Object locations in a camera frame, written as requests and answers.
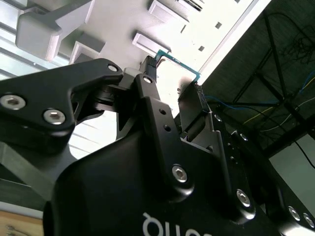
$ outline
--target metal beam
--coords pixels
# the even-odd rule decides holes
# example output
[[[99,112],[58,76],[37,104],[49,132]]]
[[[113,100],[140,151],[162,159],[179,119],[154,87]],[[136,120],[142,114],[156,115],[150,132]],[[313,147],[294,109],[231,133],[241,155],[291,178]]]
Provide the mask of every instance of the metal beam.
[[[0,165],[0,202],[43,211],[46,201]]]
[[[223,102],[226,105],[231,106],[250,106],[250,107],[276,107],[277,104],[274,103],[249,103],[249,102]],[[208,104],[220,104],[219,102],[208,102]]]
[[[283,101],[282,95],[265,79],[262,74],[257,74],[257,77],[280,102]]]
[[[13,1],[13,0],[1,0],[1,1],[5,2],[6,4],[8,4],[8,5],[10,5],[10,6],[16,8],[16,9],[18,9],[18,10],[21,10],[21,9],[25,8],[24,5],[20,4],[20,3],[17,2],[17,1]]]
[[[8,51],[7,49],[0,48],[0,53],[6,55],[8,57],[11,57],[11,58],[13,58],[15,60],[18,60],[19,62],[22,62],[22,63],[24,63],[26,65],[29,65],[29,66],[37,69],[37,70],[40,70],[40,71],[47,70],[47,68],[45,68],[44,66],[38,65],[37,63],[34,63],[33,61],[30,61],[30,60],[28,60],[28,59],[26,59],[24,57],[21,57],[21,56],[19,56],[17,54],[14,54],[14,53]]]
[[[292,116],[300,123],[300,124],[304,124],[305,123],[305,119],[303,118],[303,116],[300,115],[300,113],[298,113],[296,111],[296,109],[294,109],[294,107],[289,103],[289,102],[285,102],[284,103],[284,107],[292,114]]]
[[[69,147],[59,154],[44,155],[0,142],[0,163],[47,201],[59,175],[75,161]]]
[[[0,22],[0,29],[7,31],[10,34],[16,35],[16,29],[14,29],[10,26],[7,26],[6,24],[4,24],[2,22]]]
[[[4,75],[4,76],[6,76],[6,77],[9,77],[9,78],[17,77],[16,75],[13,75],[13,74],[11,74],[10,72],[7,72],[7,71],[2,70],[2,69],[0,69],[0,74]]]
[[[249,88],[249,86],[252,84],[253,80],[255,79],[255,74],[256,71],[260,70],[261,68],[264,67],[264,65],[266,64],[266,62],[268,61],[269,57],[271,56],[271,48],[268,49],[267,53],[264,55],[264,57],[262,58],[262,60],[260,61],[260,63],[258,64],[257,68],[255,69],[254,73],[250,76],[250,78],[246,81],[246,83],[244,84],[244,86],[241,88],[241,90],[239,91],[239,93],[235,96],[235,98],[233,99],[233,103],[237,102],[238,100],[240,100],[240,98],[243,96],[243,94],[246,92],[246,90]]]
[[[276,68],[277,68],[277,72],[278,72],[278,77],[279,77],[279,80],[280,80],[282,93],[283,93],[283,96],[285,98],[287,98],[287,92],[286,92],[285,83],[284,83],[284,76],[283,76],[282,70],[281,70],[281,65],[280,65],[279,56],[278,56],[278,52],[277,52],[277,47],[276,47],[276,44],[275,44],[275,41],[274,41],[274,38],[273,38],[273,35],[272,35],[272,31],[271,31],[268,15],[267,15],[265,10],[263,11],[263,16],[264,16],[265,24],[266,24],[267,31],[268,31],[268,36],[269,36],[269,41],[270,41],[270,44],[271,44],[271,49],[272,49],[272,52],[273,52],[273,55],[274,55],[274,59],[275,59],[275,64],[276,64]]]

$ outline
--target screw hole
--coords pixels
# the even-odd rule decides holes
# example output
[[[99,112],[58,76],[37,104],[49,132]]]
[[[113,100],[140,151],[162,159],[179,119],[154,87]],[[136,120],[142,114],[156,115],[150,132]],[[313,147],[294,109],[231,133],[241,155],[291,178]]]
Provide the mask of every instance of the screw hole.
[[[168,125],[164,125],[163,127],[167,132],[171,132],[171,127],[169,127]]]
[[[175,179],[180,183],[185,183],[188,179],[186,171],[180,166],[173,166],[172,173]]]
[[[231,161],[232,161],[233,163],[237,164],[237,161],[236,161],[236,159],[235,159],[234,156],[231,156],[230,159],[231,159]]]
[[[143,80],[149,84],[152,83],[152,80],[148,77],[143,77]]]
[[[0,104],[10,110],[19,110],[26,105],[23,98],[13,94],[1,97]]]
[[[163,109],[159,109],[159,112],[160,112],[162,115],[166,115],[166,111],[163,110]]]
[[[108,64],[107,67],[108,67],[108,69],[110,69],[110,70],[112,70],[112,71],[115,71],[115,72],[118,71],[118,69],[117,69],[116,66],[114,66],[114,65]]]
[[[227,143],[227,145],[228,145],[231,149],[234,149],[234,147],[232,146],[231,143]]]
[[[213,152],[213,146],[208,146],[207,149],[208,149],[210,152]]]

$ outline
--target blue cable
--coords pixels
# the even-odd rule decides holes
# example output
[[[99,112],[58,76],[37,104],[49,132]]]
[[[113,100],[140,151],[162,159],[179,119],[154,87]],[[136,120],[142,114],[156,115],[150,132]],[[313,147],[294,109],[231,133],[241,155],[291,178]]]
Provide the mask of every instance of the blue cable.
[[[211,98],[211,99],[213,99],[213,100],[216,100],[216,101],[218,101],[219,103],[222,103],[223,105],[225,105],[225,106],[227,106],[227,107],[229,107],[229,108],[231,108],[231,109],[234,109],[234,110],[244,110],[244,109],[246,109],[246,108],[241,108],[241,107],[232,107],[232,106],[229,106],[229,105],[227,105],[227,104],[225,104],[224,102],[222,102],[220,99],[218,99],[218,98],[216,98],[216,97],[213,97],[213,96],[210,96],[210,95],[206,95],[205,96],[206,98],[208,97],[208,98]],[[277,104],[279,101],[278,100],[272,100],[272,101],[270,101],[269,103],[271,103],[271,104]]]
[[[310,78],[314,75],[314,73],[315,73],[315,70],[313,70],[313,71],[308,75],[308,77],[307,77],[307,79],[305,80],[305,82],[304,82],[304,84],[303,84],[303,86],[302,86],[302,88],[301,88],[301,90],[300,90],[299,93],[301,93],[301,92],[303,91],[303,89],[304,89],[306,83],[310,80]]]
[[[225,104],[224,102],[222,102],[220,99],[216,98],[216,97],[213,97],[213,96],[209,96],[209,95],[206,95],[205,97],[208,97],[208,98],[212,98],[213,100],[216,100],[218,101],[219,103],[222,103],[223,105],[231,108],[231,109],[234,109],[234,110],[244,110],[246,108],[241,108],[241,107],[232,107],[232,106],[229,106],[227,104]]]

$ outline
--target white structure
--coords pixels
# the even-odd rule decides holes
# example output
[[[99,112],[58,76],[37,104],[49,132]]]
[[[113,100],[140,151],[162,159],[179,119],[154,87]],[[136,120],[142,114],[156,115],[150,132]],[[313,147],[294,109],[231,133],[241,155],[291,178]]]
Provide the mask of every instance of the white structure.
[[[88,22],[94,1],[76,0],[46,14],[25,10],[26,13],[19,16],[17,23],[17,47],[41,59],[52,61],[59,51],[61,41]]]
[[[104,46],[105,42],[83,33],[81,37],[75,41],[69,64],[97,58]]]

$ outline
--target black cable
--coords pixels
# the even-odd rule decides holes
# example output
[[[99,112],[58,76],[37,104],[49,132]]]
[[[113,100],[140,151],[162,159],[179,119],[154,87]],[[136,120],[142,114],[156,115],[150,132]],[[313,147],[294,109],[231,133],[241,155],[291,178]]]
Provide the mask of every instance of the black cable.
[[[276,122],[274,119],[268,117],[267,115],[265,115],[264,113],[256,110],[255,108],[252,107],[246,107],[246,106],[242,106],[242,108],[247,108],[247,109],[251,109],[253,111],[256,111],[258,113],[260,113],[261,115],[263,115],[264,117],[267,117],[269,120],[271,120],[273,123],[275,123],[276,125],[279,126],[280,129],[282,129],[285,133],[287,132],[278,122]],[[302,149],[302,147],[297,143],[297,141],[295,141],[295,144],[299,147],[299,149],[301,150],[301,152],[304,154],[304,156],[306,157],[307,161],[309,162],[309,164],[315,169],[314,164],[311,162],[311,160],[309,159],[309,157],[306,155],[306,153],[304,152],[304,150]]]
[[[295,23],[294,20],[292,20],[291,17],[285,15],[282,12],[274,12],[274,13],[268,14],[268,16],[274,16],[274,15],[281,15],[281,16],[286,17],[292,24],[294,24],[294,26],[300,31],[300,33],[303,34],[314,45],[314,42],[303,32],[303,30],[297,25],[297,23]]]
[[[287,114],[277,115],[277,116],[273,116],[273,117],[270,117],[270,116],[269,116],[269,117],[272,118],[272,119],[275,119],[275,118],[278,118],[278,117],[284,117],[284,116],[287,117],[287,116],[290,115],[290,114],[291,114],[291,113],[287,113]],[[289,119],[286,120],[286,122],[285,122],[284,124],[286,124],[286,123],[292,121],[293,119],[294,119],[294,117],[291,116]],[[258,128],[259,131],[261,131],[262,129],[265,129],[265,125],[267,124],[267,121],[268,121],[268,119],[264,120],[264,122],[263,122],[262,124],[260,124],[261,126]]]

